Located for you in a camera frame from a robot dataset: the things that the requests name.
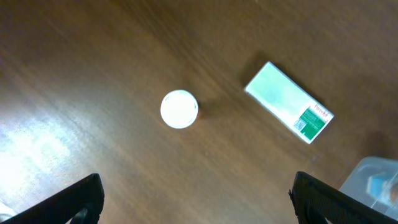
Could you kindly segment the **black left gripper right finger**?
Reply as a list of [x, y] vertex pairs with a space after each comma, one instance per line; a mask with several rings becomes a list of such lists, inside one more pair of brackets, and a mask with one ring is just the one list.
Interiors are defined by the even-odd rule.
[[296, 173], [289, 196], [299, 224], [397, 224], [302, 171]]

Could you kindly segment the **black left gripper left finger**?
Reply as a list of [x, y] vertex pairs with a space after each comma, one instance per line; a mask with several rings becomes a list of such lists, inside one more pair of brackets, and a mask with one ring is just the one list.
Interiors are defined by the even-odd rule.
[[97, 224], [104, 207], [100, 175], [90, 174], [44, 201], [18, 213], [8, 224]]

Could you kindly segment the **white green medicine box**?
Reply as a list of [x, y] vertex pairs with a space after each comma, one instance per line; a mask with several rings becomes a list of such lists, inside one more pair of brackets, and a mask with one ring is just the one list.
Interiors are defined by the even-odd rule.
[[272, 62], [267, 62], [256, 73], [244, 91], [307, 144], [334, 118], [331, 111]]

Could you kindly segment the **orange tube white cap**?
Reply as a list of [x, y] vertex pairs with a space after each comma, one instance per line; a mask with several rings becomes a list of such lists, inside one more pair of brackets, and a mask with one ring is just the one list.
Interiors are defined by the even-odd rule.
[[166, 94], [160, 105], [160, 115], [165, 124], [174, 129], [191, 126], [198, 118], [197, 99], [186, 90]]

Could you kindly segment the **small jar gold lid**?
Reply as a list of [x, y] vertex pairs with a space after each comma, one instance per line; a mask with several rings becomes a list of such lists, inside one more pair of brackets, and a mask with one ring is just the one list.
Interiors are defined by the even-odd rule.
[[386, 205], [394, 204], [397, 201], [397, 175], [381, 173], [370, 176], [366, 193]]

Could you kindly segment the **clear plastic container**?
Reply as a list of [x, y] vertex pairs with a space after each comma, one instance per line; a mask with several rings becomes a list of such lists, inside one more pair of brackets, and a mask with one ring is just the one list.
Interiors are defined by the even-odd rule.
[[340, 187], [340, 192], [397, 219], [397, 161], [365, 157]]

